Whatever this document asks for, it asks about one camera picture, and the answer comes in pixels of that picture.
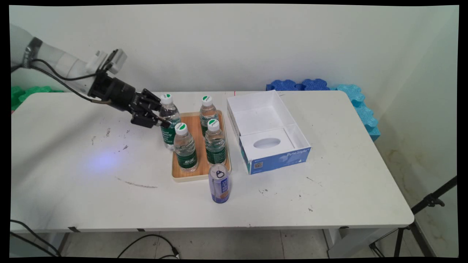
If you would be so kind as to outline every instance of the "oval opening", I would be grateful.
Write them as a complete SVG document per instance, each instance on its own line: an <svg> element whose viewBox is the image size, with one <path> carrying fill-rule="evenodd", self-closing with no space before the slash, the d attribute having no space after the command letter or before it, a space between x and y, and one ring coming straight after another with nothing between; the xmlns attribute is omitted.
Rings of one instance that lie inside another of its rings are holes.
<svg viewBox="0 0 468 263"><path fill-rule="evenodd" d="M277 138L265 138L265 139L256 141L254 143L254 147L259 148L259 149L272 148L278 145L280 142L281 140Z"/></svg>

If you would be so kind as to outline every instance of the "water bottle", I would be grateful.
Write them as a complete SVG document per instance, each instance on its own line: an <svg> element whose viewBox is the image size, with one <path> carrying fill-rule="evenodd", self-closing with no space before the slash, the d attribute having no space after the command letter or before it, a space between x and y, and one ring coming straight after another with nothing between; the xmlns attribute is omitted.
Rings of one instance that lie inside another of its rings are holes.
<svg viewBox="0 0 468 263"><path fill-rule="evenodd" d="M211 119L218 119L218 112L213 105L213 98L211 96L203 96L202 107L200 109L200 124L202 125L202 134L205 136L207 128L207 122Z"/></svg>
<svg viewBox="0 0 468 263"><path fill-rule="evenodd" d="M171 123L169 128L161 127L162 139L164 140L164 146L174 151L174 136L176 131L174 129L177 123L180 123L180 114L177 107L174 105L171 94L164 94L161 96L161 109L159 111L159 117Z"/></svg>
<svg viewBox="0 0 468 263"><path fill-rule="evenodd" d="M195 171L198 167L195 141L183 122L175 126L174 148L180 169L185 173Z"/></svg>
<svg viewBox="0 0 468 263"><path fill-rule="evenodd" d="M205 148L208 164L226 163L226 139L224 132L219 128L219 121L208 121L208 130L205 134Z"/></svg>

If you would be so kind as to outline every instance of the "blue and white can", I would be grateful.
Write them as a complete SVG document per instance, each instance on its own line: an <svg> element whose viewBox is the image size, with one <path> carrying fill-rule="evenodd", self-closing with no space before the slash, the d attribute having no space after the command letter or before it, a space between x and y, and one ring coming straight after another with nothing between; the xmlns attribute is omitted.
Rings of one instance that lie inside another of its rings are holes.
<svg viewBox="0 0 468 263"><path fill-rule="evenodd" d="M210 181L211 198L216 203L222 204L229 199L229 175L226 166L214 164L208 172Z"/></svg>

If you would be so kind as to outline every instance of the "tissue box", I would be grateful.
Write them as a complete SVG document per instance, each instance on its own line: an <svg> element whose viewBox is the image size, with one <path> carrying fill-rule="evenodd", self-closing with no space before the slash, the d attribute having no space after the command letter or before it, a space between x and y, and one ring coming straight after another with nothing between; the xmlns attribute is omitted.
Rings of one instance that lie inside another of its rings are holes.
<svg viewBox="0 0 468 263"><path fill-rule="evenodd" d="M275 90L227 99L249 174L305 162L310 144Z"/></svg>

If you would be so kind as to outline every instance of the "white bottle cap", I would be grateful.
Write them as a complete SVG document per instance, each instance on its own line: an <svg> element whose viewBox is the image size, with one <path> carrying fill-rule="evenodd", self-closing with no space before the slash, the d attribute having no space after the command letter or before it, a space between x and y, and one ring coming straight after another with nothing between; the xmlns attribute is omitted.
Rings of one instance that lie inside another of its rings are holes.
<svg viewBox="0 0 468 263"><path fill-rule="evenodd" d="M188 132L189 132L189 130L187 129L187 124L185 124L183 122L176 124L176 126L175 126L175 133L176 134L185 135Z"/></svg>
<svg viewBox="0 0 468 263"><path fill-rule="evenodd" d="M161 104L171 104L172 103L172 95L171 94L163 94L161 96Z"/></svg>
<svg viewBox="0 0 468 263"><path fill-rule="evenodd" d="M208 130L215 132L219 130L219 121L217 119L211 119L208 121Z"/></svg>
<svg viewBox="0 0 468 263"><path fill-rule="evenodd" d="M208 95L203 96L202 104L205 107L211 106L211 105L213 105L213 99L211 98L211 96L208 96Z"/></svg>

